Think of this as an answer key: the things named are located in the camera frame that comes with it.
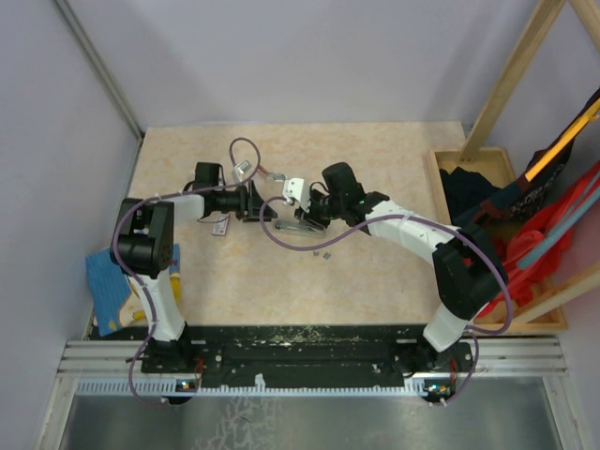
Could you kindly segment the black grey large stapler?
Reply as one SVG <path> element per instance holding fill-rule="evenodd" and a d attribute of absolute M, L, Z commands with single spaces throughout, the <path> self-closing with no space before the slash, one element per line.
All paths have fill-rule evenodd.
<path fill-rule="evenodd" d="M 278 233 L 310 236 L 315 238 L 323 238 L 326 235 L 325 230 L 314 228 L 305 223 L 296 221 L 278 219 L 273 223 L 273 226 L 274 230 Z"/>

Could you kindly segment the pink white mini stapler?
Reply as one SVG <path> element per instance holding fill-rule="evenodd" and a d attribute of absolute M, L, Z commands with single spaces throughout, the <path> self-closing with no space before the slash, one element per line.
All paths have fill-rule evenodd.
<path fill-rule="evenodd" d="M 264 168 L 263 165 L 258 166 L 258 171 L 263 177 L 270 179 L 274 182 L 282 183 L 287 179 L 285 174 L 279 173 L 279 172 L 268 171 L 267 169 Z"/>

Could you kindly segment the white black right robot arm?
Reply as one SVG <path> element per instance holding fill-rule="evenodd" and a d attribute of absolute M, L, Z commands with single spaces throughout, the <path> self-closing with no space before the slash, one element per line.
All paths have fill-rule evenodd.
<path fill-rule="evenodd" d="M 301 178 L 284 183 L 282 194 L 297 206 L 295 217 L 326 229 L 340 219 L 351 229 L 401 245 L 434 270 L 441 304 L 426 325 L 418 349 L 420 363 L 441 370 L 452 359 L 451 346 L 474 318 L 507 287 L 508 277 L 488 234 L 475 224 L 441 225 L 364 190 L 345 162 L 322 171 L 324 191 Z"/>

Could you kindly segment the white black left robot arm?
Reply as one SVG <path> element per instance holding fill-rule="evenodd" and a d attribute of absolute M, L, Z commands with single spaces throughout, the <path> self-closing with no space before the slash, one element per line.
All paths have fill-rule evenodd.
<path fill-rule="evenodd" d="M 244 161 L 233 169 L 233 183 L 222 182 L 219 163 L 199 162 L 194 178 L 174 194 L 149 199 L 125 198 L 120 205 L 110 255 L 138 291 L 148 321 L 151 343 L 167 343 L 161 359 L 177 372 L 193 365 L 195 350 L 182 341 L 186 322 L 175 302 L 169 269 L 174 252 L 174 229 L 185 221 L 213 213 L 234 214 L 244 222 L 256 221 L 263 204 Z"/>

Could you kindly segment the red white staple box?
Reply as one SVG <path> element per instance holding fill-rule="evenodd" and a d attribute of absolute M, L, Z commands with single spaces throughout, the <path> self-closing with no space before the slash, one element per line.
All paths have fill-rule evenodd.
<path fill-rule="evenodd" d="M 225 236 L 227 233 L 227 230 L 228 230 L 228 226 L 229 226 L 229 217 L 228 216 L 219 218 L 214 223 L 211 234 L 213 234 L 214 236 Z"/>

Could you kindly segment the dark patterned cloth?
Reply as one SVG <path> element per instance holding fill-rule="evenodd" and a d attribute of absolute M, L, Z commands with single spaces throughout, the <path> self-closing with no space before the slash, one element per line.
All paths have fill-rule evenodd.
<path fill-rule="evenodd" d="M 535 152 L 526 170 L 506 187 L 494 186 L 480 172 L 440 169 L 451 223 L 464 227 L 532 218 L 569 161 L 577 135 L 598 113 L 599 93 L 595 92 L 562 133 L 547 148 Z"/>

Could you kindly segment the blue yellow cartoon cloth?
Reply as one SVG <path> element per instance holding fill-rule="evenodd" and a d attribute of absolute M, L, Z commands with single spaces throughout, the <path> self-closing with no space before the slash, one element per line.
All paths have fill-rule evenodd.
<path fill-rule="evenodd" d="M 170 266 L 157 278 L 142 275 L 141 281 L 124 274 L 112 262 L 108 249 L 86 257 L 86 274 L 93 296 L 95 325 L 106 337 L 135 324 L 146 323 L 156 341 L 181 338 L 185 321 L 181 300 L 180 248 L 172 249 Z"/>

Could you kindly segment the red cloth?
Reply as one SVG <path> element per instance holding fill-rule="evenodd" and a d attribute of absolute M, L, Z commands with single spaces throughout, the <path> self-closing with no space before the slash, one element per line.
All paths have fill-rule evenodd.
<path fill-rule="evenodd" d="M 513 313 L 533 302 L 535 290 L 589 244 L 599 252 L 599 164 L 594 163 L 558 199 L 527 220 L 502 247 Z"/>

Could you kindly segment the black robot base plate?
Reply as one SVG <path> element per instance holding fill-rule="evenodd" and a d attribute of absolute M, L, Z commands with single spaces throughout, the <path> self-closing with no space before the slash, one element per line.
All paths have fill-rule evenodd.
<path fill-rule="evenodd" d="M 189 373 L 206 388 L 403 387 L 417 374 L 453 378 L 473 366 L 466 342 L 436 352 L 417 324 L 189 326 L 183 343 L 150 343 L 144 373 Z"/>

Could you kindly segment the aluminium rail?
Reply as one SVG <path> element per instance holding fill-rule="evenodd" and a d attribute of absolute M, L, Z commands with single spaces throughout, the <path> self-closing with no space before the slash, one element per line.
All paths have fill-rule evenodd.
<path fill-rule="evenodd" d="M 84 395 L 137 393 L 142 397 L 427 397 L 449 395 L 466 379 L 564 377 L 557 339 L 463 339 L 437 368 L 402 366 L 398 347 L 253 343 L 200 344 L 191 367 L 176 373 L 129 362 L 133 341 L 70 341 L 57 375 Z"/>

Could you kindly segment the wooden frame beam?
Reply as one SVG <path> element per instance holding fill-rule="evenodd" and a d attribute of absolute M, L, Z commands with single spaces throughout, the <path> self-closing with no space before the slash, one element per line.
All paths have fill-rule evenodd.
<path fill-rule="evenodd" d="M 564 0 L 537 2 L 501 75 L 458 153 L 458 161 L 472 161 L 476 158 L 564 5 Z"/>

